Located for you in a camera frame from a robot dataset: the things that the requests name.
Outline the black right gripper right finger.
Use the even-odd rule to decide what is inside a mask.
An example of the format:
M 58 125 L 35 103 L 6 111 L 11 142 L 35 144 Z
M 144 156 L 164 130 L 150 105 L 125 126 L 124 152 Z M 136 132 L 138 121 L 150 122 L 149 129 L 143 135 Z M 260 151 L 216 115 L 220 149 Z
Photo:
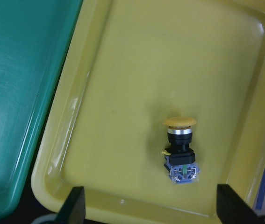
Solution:
M 256 213 L 228 185 L 218 184 L 216 213 L 222 224 L 260 224 Z

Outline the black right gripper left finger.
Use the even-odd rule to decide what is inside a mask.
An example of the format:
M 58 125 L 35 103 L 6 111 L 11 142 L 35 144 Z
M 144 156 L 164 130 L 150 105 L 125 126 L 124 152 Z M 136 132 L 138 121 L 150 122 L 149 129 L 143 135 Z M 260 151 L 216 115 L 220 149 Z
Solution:
M 56 224 L 83 224 L 86 217 L 84 187 L 73 187 L 55 218 Z

